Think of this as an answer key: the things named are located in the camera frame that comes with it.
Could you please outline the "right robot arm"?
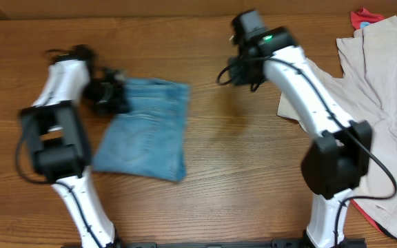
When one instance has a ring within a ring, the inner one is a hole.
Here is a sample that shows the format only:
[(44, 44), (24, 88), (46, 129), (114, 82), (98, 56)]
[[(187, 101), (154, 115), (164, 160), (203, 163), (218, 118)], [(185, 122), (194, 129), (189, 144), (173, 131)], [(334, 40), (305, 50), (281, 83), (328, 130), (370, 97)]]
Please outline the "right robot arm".
[(362, 238), (346, 238), (347, 198), (367, 173), (369, 157), (358, 144), (371, 145), (369, 123), (357, 123), (329, 95), (313, 73), (302, 47), (285, 27), (268, 29), (255, 10), (232, 20), (238, 56), (227, 70), (231, 82), (275, 83), (299, 115), (312, 140), (301, 162), (312, 191), (312, 210), (302, 238), (275, 239), (273, 247), (366, 247)]

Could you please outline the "blue denim jeans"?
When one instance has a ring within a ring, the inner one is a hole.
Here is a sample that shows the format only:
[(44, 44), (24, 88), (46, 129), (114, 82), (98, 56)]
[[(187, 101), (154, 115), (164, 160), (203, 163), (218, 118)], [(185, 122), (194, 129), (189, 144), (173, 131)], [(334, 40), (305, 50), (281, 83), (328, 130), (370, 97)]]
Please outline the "blue denim jeans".
[(189, 85), (131, 78), (125, 99), (130, 111), (112, 119), (92, 160), (94, 170), (183, 180)]

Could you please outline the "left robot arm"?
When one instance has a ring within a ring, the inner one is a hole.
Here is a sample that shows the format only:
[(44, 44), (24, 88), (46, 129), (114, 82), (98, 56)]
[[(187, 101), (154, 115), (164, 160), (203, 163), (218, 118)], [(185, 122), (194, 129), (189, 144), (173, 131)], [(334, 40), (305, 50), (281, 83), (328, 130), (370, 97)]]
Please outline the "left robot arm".
[(19, 112), (21, 136), (14, 162), (20, 177), (50, 185), (77, 226), (82, 247), (123, 247), (92, 180), (92, 151), (77, 108), (85, 99), (97, 114), (125, 114), (125, 80), (118, 70), (101, 68), (87, 45), (51, 49), (48, 80), (38, 99)]

